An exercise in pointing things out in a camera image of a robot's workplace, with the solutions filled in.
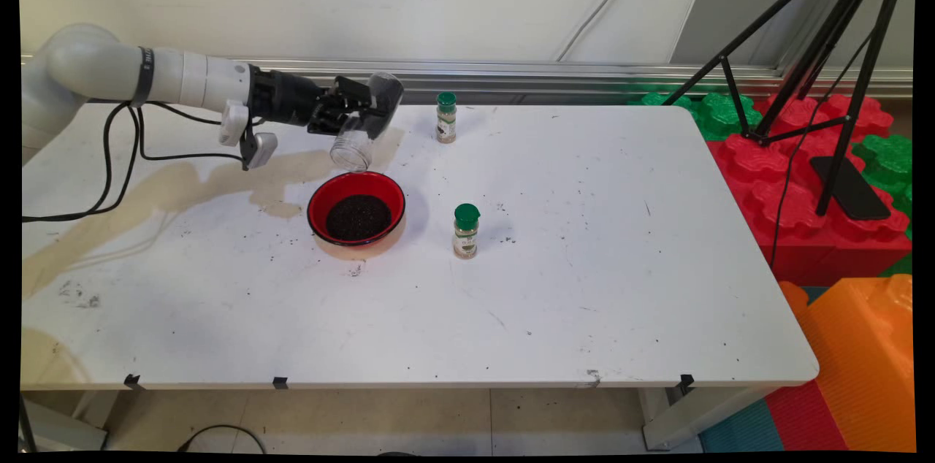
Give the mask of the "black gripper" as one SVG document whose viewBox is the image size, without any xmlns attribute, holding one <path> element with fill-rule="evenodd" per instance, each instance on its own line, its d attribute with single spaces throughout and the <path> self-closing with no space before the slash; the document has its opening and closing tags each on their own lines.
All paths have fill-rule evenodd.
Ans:
<svg viewBox="0 0 935 463">
<path fill-rule="evenodd" d="M 250 66 L 248 113 L 272 123 L 301 126 L 309 134 L 338 137 L 361 131 L 373 138 L 367 108 L 373 106 L 370 87 L 344 76 L 321 87 L 306 77 Z"/>
</svg>

